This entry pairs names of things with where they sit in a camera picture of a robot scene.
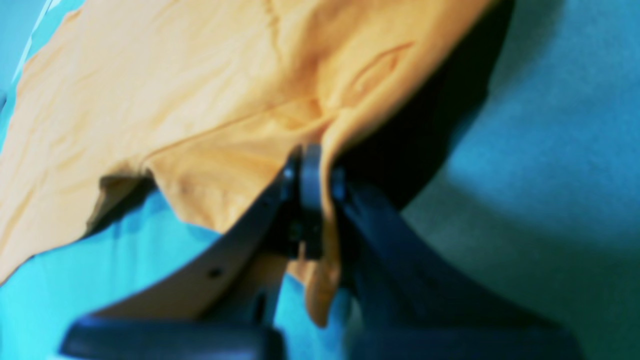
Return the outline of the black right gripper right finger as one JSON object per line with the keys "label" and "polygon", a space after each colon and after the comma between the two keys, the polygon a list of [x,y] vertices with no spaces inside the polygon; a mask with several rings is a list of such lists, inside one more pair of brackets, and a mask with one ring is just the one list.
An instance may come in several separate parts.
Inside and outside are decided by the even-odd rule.
{"label": "black right gripper right finger", "polygon": [[569,330],[447,262],[374,185],[338,168],[330,189],[342,284],[365,326],[352,360],[585,358]]}

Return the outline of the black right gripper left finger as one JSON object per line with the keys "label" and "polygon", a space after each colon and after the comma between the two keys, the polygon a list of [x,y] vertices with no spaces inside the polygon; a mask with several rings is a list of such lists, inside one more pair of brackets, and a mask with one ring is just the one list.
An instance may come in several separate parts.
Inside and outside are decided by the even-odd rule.
{"label": "black right gripper left finger", "polygon": [[76,320],[61,360],[285,360],[273,326],[288,262],[323,255],[319,145],[299,145],[214,244],[150,287]]}

